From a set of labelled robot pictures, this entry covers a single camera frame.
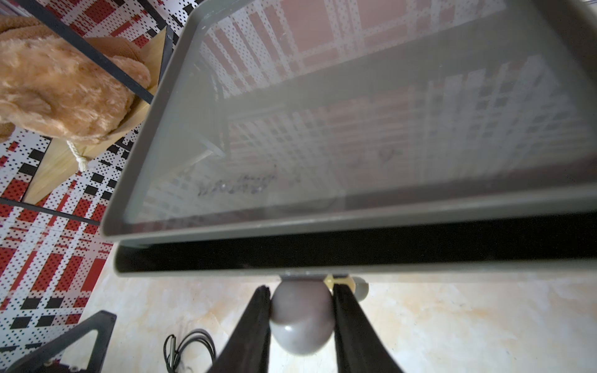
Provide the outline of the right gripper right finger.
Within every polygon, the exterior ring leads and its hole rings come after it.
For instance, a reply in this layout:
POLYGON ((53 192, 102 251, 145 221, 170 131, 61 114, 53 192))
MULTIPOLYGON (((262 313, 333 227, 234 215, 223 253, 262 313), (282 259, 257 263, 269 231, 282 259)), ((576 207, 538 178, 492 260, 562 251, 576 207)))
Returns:
POLYGON ((338 371, 401 372, 402 369, 383 346, 351 289, 345 284, 335 284, 333 300, 338 371))

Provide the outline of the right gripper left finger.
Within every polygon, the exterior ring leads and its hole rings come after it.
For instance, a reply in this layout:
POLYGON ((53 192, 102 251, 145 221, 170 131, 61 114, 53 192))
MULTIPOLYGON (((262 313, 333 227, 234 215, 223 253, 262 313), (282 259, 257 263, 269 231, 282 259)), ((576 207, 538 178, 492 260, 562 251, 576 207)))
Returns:
POLYGON ((253 293, 212 372, 268 372, 271 345, 271 291, 262 285, 253 293))

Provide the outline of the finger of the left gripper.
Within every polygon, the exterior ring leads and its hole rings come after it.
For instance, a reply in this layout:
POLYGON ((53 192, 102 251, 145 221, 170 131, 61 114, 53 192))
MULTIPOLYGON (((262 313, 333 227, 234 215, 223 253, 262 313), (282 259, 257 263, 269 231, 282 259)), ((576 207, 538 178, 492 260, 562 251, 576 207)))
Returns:
POLYGON ((116 321, 115 314, 99 311, 60 337, 20 358, 6 372, 101 372, 116 321), (86 368, 63 365, 56 361, 55 357, 91 332, 97 332, 97 336, 86 368))

